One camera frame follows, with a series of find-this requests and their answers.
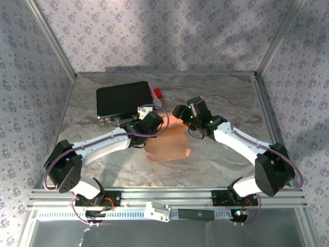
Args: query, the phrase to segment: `glass panel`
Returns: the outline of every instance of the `glass panel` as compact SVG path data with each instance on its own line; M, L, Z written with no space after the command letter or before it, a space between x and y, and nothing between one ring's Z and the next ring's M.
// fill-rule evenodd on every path
M229 220L107 221L89 227L80 221L38 222L30 247L303 247L294 209L263 209L257 221L234 226Z

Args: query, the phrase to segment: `black electronic device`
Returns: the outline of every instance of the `black electronic device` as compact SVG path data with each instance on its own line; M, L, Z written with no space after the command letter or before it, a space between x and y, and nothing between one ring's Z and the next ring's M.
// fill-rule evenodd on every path
M138 107L153 102L146 81L101 87L96 90L96 97L97 118L100 122L137 117Z

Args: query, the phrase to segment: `gray tabletop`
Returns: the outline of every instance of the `gray tabletop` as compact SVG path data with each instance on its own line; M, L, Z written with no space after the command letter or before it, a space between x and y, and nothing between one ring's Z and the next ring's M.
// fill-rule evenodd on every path
M188 99L213 93L225 94L239 112L237 127L270 142L262 110L249 76L230 75L78 75L61 126L59 140L80 142L105 134L116 123L99 123L96 89L145 80L161 88L162 106L172 111ZM213 115L234 119L234 108L225 99L207 99ZM83 174L109 186L226 187L253 169L240 154L209 138L189 136L191 154L183 160L151 163L143 149L129 148L102 157L83 168Z

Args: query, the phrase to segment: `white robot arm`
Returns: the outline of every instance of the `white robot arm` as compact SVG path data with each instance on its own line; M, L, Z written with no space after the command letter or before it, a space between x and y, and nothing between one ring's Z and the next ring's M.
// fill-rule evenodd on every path
M187 105L176 106L173 115L190 130L199 130L203 136L227 145L254 165L250 174L228 186L232 201L259 192L274 196L295 177L294 168L282 159L282 156L288 158L282 144L262 142L238 130L225 118L212 116L202 97L190 99Z
M103 187L95 178L83 176L81 168L107 154L144 144L150 136L157 135L161 124L162 117L149 112L143 119L124 123L114 131L90 140L73 144L62 140L45 163L45 177L49 176L59 193L71 191L97 204L103 200Z

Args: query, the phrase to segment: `floral wallpaper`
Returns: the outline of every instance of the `floral wallpaper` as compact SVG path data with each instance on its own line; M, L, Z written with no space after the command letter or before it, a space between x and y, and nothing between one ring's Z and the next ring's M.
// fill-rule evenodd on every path
M76 72L257 69L289 1L38 0Z
M20 237L69 86L25 1L0 1L0 246Z
M263 75L323 246L329 246L329 3L307 1Z

